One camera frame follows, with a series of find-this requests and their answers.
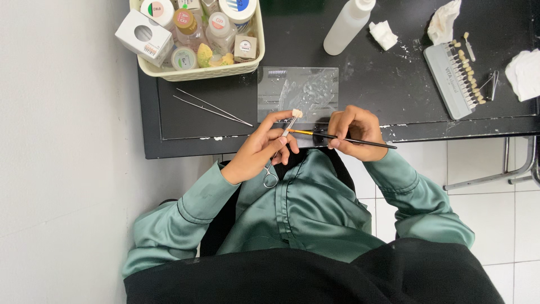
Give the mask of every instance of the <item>crumpled tissue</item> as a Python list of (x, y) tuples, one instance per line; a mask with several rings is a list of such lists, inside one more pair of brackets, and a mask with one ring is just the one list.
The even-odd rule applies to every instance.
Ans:
[(385, 51), (393, 47), (397, 42), (397, 36), (392, 33), (388, 21), (379, 22), (377, 24), (371, 22), (369, 24), (369, 32)]
[(460, 15), (460, 6), (461, 0), (453, 0), (435, 12), (428, 27), (428, 36), (433, 45), (452, 41), (454, 20)]
[(504, 70), (519, 101), (540, 96), (540, 51), (522, 51)]

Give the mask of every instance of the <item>jar lid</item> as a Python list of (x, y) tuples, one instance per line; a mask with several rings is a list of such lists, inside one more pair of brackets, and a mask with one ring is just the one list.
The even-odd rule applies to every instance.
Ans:
[(199, 68), (197, 63), (197, 55), (187, 47), (180, 47), (174, 50), (171, 54), (171, 63), (175, 70), (192, 70)]
[(241, 24), (253, 17), (257, 0), (219, 0), (219, 8), (233, 23)]
[(191, 35), (197, 30), (197, 20), (189, 9), (178, 9), (174, 12), (174, 24), (184, 35)]
[(217, 37), (224, 37), (229, 34), (229, 31), (231, 30), (231, 23), (225, 14), (222, 12), (215, 12), (210, 15), (208, 27), (210, 28), (212, 34), (216, 35)]
[(174, 7), (170, 0), (144, 0), (140, 6), (140, 12), (165, 29), (172, 26)]

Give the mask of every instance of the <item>glass slab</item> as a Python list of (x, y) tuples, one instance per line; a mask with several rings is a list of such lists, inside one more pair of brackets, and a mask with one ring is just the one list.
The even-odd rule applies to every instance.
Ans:
[(303, 117), (296, 123), (328, 123), (338, 109), (338, 68), (259, 67), (257, 74), (257, 122), (271, 112), (299, 109)]

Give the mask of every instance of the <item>plastic basket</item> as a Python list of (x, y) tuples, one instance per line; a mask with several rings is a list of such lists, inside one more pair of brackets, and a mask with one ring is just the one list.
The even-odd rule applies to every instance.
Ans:
[[(140, 6), (142, 3), (143, 0), (130, 0), (130, 8), (140, 11)], [(255, 29), (257, 43), (259, 46), (259, 56), (257, 56), (254, 61), (235, 63), (233, 65), (223, 65), (221, 67), (199, 68), (186, 71), (163, 71), (162, 68), (156, 67), (150, 62), (144, 60), (141, 56), (137, 55), (139, 66), (141, 70), (143, 70), (143, 72), (147, 75), (152, 77), (161, 77), (168, 81), (186, 81), (215, 78), (252, 72), (257, 69), (257, 67), (259, 66), (259, 62), (265, 55), (265, 35), (262, 30), (261, 7), (258, 0), (257, 8), (255, 10), (255, 15), (253, 15), (252, 22), (254, 23), (253, 28)]]

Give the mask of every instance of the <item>chair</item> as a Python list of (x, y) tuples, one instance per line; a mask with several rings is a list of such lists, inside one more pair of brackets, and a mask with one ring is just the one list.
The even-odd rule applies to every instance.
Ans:
[[(477, 184), (484, 184), (493, 181), (508, 179), (509, 184), (517, 184), (525, 181), (534, 180), (536, 184), (540, 187), (540, 151), (538, 147), (540, 146), (540, 136), (530, 136), (527, 144), (527, 158), (525, 164), (517, 169), (508, 172), (508, 155), (510, 150), (510, 138), (505, 137), (504, 139), (504, 158), (503, 158), (503, 172), (496, 175), (491, 175), (488, 177), (482, 177), (480, 179), (470, 180), (461, 183), (455, 183), (447, 186), (443, 186), (443, 189), (453, 190), (457, 188), (463, 188), (468, 186), (473, 186)], [(531, 176), (520, 177), (518, 179), (511, 179), (512, 177), (520, 176), (526, 172), (530, 171)]]

